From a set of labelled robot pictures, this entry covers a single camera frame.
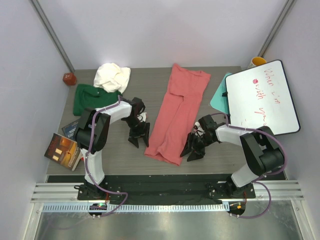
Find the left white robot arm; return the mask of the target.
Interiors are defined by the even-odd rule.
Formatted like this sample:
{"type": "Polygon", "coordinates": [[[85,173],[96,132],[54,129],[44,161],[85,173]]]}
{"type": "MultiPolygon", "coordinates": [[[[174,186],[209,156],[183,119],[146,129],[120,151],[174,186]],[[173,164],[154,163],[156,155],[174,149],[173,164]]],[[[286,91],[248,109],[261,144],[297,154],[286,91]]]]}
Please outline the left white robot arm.
{"type": "Polygon", "coordinates": [[[129,127],[128,141],[139,148],[139,139],[149,146],[150,123],[147,122],[145,104],[138,98],[121,97],[116,103],[102,108],[86,108],[78,122],[74,139],[84,158],[85,182],[76,185],[78,200],[101,200],[107,194],[103,181],[102,150],[107,142],[109,127],[121,120],[129,127]]]}

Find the green t shirt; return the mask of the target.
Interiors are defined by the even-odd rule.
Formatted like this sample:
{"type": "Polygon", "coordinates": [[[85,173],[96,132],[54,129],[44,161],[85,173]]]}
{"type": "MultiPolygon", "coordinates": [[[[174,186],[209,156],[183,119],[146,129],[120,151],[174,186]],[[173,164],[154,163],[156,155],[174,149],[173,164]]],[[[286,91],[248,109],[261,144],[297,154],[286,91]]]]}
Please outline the green t shirt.
{"type": "Polygon", "coordinates": [[[122,96],[118,90],[106,92],[100,87],[78,84],[73,102],[73,115],[81,116],[85,108],[96,109],[112,105],[118,101],[118,96],[122,96]]]}

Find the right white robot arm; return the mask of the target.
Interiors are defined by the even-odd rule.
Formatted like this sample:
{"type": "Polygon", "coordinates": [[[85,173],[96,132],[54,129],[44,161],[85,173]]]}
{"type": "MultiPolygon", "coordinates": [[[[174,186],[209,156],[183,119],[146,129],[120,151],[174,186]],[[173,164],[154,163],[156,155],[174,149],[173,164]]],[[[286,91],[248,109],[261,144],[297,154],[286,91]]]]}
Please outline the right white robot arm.
{"type": "Polygon", "coordinates": [[[286,157],[279,141],[268,126],[257,129],[217,123],[211,115],[200,118],[187,135],[180,154],[187,161],[202,159],[205,148],[213,143],[230,143],[242,147],[245,165],[228,176],[224,192],[230,198],[242,198],[253,181],[285,165],[286,157]]]}

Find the white dry-erase board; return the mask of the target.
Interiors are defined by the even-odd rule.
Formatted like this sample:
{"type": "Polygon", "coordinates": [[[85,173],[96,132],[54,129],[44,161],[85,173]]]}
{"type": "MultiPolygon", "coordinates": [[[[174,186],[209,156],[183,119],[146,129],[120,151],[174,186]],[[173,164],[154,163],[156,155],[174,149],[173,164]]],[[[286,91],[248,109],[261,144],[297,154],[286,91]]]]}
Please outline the white dry-erase board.
{"type": "Polygon", "coordinates": [[[225,78],[232,126],[269,127],[274,135],[293,134],[301,126],[284,65],[273,60],[225,78]]]}

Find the white t shirt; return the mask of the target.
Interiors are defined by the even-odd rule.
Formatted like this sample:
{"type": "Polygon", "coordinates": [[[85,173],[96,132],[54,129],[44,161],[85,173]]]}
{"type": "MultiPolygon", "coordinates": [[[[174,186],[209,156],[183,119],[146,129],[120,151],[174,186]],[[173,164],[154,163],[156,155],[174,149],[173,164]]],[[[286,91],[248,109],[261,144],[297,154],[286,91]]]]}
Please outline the white t shirt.
{"type": "Polygon", "coordinates": [[[102,88],[107,93],[118,91],[123,94],[129,84],[130,75],[131,69],[129,67],[120,67],[115,63],[105,63],[97,69],[93,86],[102,88]]]}

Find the pink t shirt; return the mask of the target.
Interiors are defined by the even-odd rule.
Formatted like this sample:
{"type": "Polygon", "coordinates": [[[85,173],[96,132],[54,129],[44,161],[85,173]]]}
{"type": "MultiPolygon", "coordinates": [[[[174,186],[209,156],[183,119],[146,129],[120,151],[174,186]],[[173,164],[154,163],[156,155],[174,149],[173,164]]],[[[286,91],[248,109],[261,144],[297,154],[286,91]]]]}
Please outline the pink t shirt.
{"type": "Polygon", "coordinates": [[[152,133],[146,157],[179,166],[211,75],[202,70],[188,70],[175,63],[172,66],[152,133]]]}

